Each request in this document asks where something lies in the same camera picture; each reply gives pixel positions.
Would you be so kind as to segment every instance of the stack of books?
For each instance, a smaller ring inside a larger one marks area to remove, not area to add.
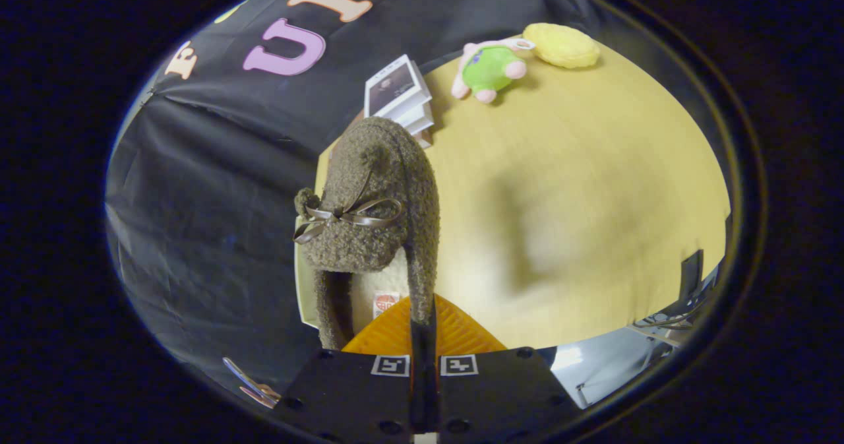
[[[430,101],[419,67],[404,54],[367,80],[364,117],[392,119],[426,148],[431,146],[428,128],[434,125]]]

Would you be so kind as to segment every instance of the wooden table surface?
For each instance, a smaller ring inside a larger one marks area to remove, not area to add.
[[[724,255],[729,199],[706,138],[656,80],[601,50],[588,69],[521,52],[527,75],[491,105],[451,96],[457,59],[425,77],[437,293],[509,348],[624,327],[677,300],[697,249],[704,276]]]

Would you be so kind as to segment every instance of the cable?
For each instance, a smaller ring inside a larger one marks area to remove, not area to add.
[[[633,323],[633,326],[639,327],[639,328],[648,328],[648,327],[662,327],[662,326],[665,326],[665,325],[681,323],[682,321],[691,317],[691,315],[694,314],[694,312],[697,312],[697,309],[699,309],[700,306],[704,305],[705,303],[706,303],[706,298],[701,299],[700,302],[698,302],[694,307],[691,308],[691,311],[686,312],[684,315],[681,315],[681,317],[679,317],[677,319],[671,319],[669,321],[660,321],[659,323],[648,323],[645,326],[639,325],[637,323]]]
[[[660,328],[667,328],[669,330],[691,330],[691,326],[662,326]]]

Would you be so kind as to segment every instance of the stuffed animal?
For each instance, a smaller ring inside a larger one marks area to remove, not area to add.
[[[295,207],[310,218],[293,240],[315,270],[323,347],[341,350],[355,335],[352,275],[385,269],[400,247],[411,319],[431,322],[440,203],[431,164],[406,129],[382,117],[354,123],[336,144],[322,198],[305,188]]]
[[[528,71],[524,60],[513,52],[531,48],[531,42],[519,38],[464,45],[452,95],[461,99],[472,90],[477,100],[489,104],[498,90]]]
[[[563,68],[585,68],[597,62],[601,50],[586,33],[570,26],[531,23],[524,38],[536,44],[533,51],[543,61]]]

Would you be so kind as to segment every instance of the pink plush toy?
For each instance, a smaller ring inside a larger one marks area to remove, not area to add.
[[[464,55],[452,85],[452,95],[461,99],[472,90],[477,100],[489,104],[495,99],[498,90],[524,77],[528,71],[524,60],[513,52],[533,47],[533,42],[523,38],[464,45]]]

